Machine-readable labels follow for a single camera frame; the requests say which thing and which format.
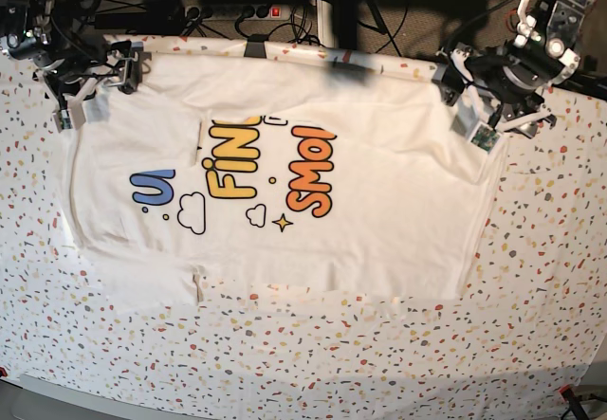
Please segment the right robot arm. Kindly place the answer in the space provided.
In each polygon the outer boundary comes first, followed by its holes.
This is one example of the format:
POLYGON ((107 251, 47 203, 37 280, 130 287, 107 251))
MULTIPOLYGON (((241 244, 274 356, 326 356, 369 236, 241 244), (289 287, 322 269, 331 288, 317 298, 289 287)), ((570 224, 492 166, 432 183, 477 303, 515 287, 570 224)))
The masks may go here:
POLYGON ((98 86, 125 95, 142 81, 142 48, 88 31, 105 0, 1 0, 1 50, 36 67, 34 79, 56 101, 57 128, 76 125, 70 115, 96 96, 98 86))

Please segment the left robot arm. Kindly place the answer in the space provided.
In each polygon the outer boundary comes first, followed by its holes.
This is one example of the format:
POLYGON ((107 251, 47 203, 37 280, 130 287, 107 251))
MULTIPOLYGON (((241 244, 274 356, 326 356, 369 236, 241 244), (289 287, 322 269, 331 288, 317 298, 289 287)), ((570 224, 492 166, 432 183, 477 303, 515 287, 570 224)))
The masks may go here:
POLYGON ((514 36, 500 46, 476 49, 460 43, 478 17, 452 33, 439 51, 448 63, 434 82, 445 104, 462 100, 470 108, 469 116, 456 119, 456 132, 490 152, 504 133, 533 138, 539 123, 555 125, 543 90, 562 85, 604 100, 605 77, 579 70, 581 27, 596 1, 505 0, 480 15, 516 6, 514 36))

